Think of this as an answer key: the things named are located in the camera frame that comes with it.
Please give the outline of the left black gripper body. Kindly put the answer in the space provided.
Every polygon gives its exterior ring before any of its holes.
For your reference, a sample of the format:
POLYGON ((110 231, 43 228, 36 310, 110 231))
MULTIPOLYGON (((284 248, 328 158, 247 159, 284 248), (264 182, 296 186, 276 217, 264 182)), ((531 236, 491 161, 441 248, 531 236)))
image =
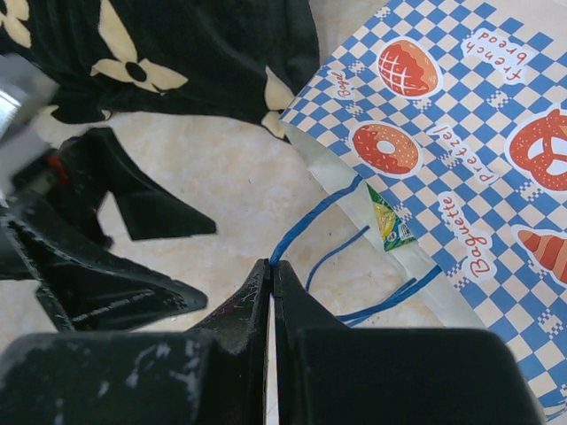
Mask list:
POLYGON ((1 212, 5 247, 19 262, 4 256, 1 276, 36 281, 35 300, 59 332, 115 328, 113 240, 98 220, 114 145, 115 133, 101 127, 49 150, 1 212))

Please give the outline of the blue checkered paper bag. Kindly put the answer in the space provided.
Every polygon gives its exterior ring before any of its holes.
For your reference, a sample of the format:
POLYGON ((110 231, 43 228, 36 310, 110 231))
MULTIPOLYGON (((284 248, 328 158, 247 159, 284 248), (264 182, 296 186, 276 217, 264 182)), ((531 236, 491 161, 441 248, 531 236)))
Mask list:
POLYGON ((373 195, 410 245, 395 259, 447 326, 513 352, 545 416, 566 416, 566 4, 390 1, 281 118, 373 245, 373 195))

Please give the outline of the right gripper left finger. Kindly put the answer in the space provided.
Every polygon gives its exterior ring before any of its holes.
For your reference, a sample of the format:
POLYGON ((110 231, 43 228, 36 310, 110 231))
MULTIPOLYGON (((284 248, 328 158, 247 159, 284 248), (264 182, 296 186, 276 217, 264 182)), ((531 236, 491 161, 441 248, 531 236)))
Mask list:
POLYGON ((183 332, 32 334, 1 357, 4 424, 262 424, 270 268, 183 332))

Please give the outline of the yellow green snack packet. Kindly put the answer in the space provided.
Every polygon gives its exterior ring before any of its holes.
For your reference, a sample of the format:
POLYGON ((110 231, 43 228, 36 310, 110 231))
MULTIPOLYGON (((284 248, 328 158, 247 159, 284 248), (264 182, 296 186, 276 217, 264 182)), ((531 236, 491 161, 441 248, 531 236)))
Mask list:
POLYGON ((371 202, 377 217, 377 224, 384 242, 384 250, 391 251, 415 241, 405 224, 391 206, 368 185, 371 202))

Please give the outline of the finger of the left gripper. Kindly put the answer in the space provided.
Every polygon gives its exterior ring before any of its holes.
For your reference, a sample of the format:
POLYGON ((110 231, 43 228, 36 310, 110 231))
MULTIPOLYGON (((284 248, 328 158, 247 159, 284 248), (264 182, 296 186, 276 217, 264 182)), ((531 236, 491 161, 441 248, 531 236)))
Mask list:
POLYGON ((214 220, 185 204, 145 174, 108 127, 95 130, 95 169, 113 194, 134 241, 211 235, 214 220))
POLYGON ((114 256, 32 194, 9 207, 8 240, 60 332, 132 330, 207 305, 201 290, 114 256))

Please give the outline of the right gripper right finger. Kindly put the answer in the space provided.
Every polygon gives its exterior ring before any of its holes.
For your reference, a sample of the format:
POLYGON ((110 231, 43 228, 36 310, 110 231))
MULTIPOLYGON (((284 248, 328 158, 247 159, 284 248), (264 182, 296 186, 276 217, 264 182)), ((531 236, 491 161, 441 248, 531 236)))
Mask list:
POLYGON ((477 328, 349 328, 272 268, 282 424, 541 424, 495 334, 477 328))

